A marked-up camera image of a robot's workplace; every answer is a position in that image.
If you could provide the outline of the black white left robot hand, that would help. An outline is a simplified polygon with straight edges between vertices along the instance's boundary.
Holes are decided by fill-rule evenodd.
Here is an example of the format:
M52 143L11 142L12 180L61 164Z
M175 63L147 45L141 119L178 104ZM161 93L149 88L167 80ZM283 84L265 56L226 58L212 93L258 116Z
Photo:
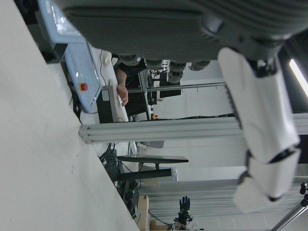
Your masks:
M68 21L95 48L127 65L154 69L217 60L248 146L247 171L234 201L245 213L276 205L300 156L278 52L308 27L305 0L58 0Z

